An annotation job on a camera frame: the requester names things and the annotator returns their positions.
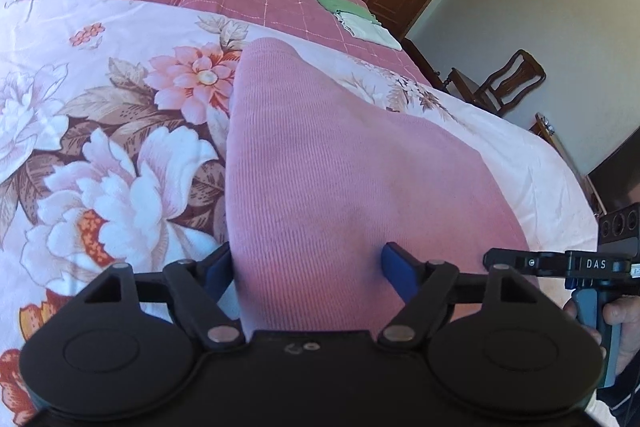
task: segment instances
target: floral blanket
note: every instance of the floral blanket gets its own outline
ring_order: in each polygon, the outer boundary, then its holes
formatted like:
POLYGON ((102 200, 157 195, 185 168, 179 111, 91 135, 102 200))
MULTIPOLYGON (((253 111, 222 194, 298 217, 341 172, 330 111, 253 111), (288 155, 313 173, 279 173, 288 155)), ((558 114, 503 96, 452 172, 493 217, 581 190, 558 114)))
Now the floral blanket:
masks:
POLYGON ((0 21, 0 425, 34 413, 20 347, 101 270, 156 271, 226 240, 229 104, 242 48, 261 37, 478 150, 533 250, 595 246, 580 188, 542 140, 338 51, 127 0, 0 0, 0 21))

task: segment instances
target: sleeve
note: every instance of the sleeve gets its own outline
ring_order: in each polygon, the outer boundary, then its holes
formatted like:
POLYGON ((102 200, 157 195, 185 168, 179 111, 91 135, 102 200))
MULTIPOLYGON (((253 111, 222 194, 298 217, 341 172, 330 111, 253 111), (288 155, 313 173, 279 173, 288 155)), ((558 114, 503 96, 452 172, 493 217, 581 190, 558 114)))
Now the sleeve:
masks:
POLYGON ((625 367, 625 370, 616 378, 616 383, 606 389, 599 389, 598 400, 602 400, 609 406, 611 413, 616 417, 620 427, 640 427, 640 385, 634 389, 640 372, 640 353, 625 367), (631 411, 625 423, 626 411, 631 401, 631 411))

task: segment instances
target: folded cloth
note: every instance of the folded cloth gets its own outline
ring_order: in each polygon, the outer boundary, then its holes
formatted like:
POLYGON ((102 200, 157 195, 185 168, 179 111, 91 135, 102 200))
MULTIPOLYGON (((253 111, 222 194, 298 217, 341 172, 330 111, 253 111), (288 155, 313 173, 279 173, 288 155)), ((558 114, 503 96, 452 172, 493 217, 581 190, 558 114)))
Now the folded cloth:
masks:
POLYGON ((242 51, 225 183, 248 333, 379 331, 402 307, 380 267, 387 241, 473 273, 492 247, 527 250, 475 149, 361 100, 277 39, 242 51))
POLYGON ((380 24, 378 20, 375 18, 375 16, 369 10, 367 10, 364 6, 360 6, 354 2, 347 1, 347 0, 317 0, 317 1, 322 5, 322 7, 325 10, 333 14, 340 13, 340 12, 352 13, 354 15, 362 17, 367 21, 371 21, 374 24, 380 24))
POLYGON ((335 17, 342 23, 344 29, 357 39, 380 44, 399 52, 402 51, 400 42, 396 41, 386 28, 351 13, 340 12, 335 14, 335 17))

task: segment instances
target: white flower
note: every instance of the white flower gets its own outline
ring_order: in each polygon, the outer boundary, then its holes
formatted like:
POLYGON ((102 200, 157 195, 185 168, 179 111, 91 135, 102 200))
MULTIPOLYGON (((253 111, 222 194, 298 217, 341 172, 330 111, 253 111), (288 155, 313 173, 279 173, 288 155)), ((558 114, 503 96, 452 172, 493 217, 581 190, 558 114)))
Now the white flower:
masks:
POLYGON ((73 162, 45 179, 52 195, 38 201, 43 223, 27 232, 20 262, 39 285, 74 295, 110 264, 158 271, 178 259, 201 259, 213 237, 168 220, 187 206, 198 168, 217 158, 195 131, 166 127, 142 144, 136 166, 97 129, 73 162))
POLYGON ((0 87, 0 183, 13 174, 34 149, 56 151, 69 119, 56 114, 60 100, 50 98, 67 74, 66 65, 44 66, 34 76, 13 72, 0 87))

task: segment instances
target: folded green cloth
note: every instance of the folded green cloth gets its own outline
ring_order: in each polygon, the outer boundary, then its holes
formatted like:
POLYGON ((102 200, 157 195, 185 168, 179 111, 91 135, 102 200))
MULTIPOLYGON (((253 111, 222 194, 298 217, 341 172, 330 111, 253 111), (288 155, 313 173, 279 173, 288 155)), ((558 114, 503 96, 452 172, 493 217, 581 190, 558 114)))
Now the folded green cloth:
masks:
POLYGON ((322 7, 335 14, 339 12, 353 13, 358 17, 362 17, 366 21, 371 21, 374 24, 380 24, 375 16, 366 8, 357 5, 354 2, 347 0, 317 0, 322 7))

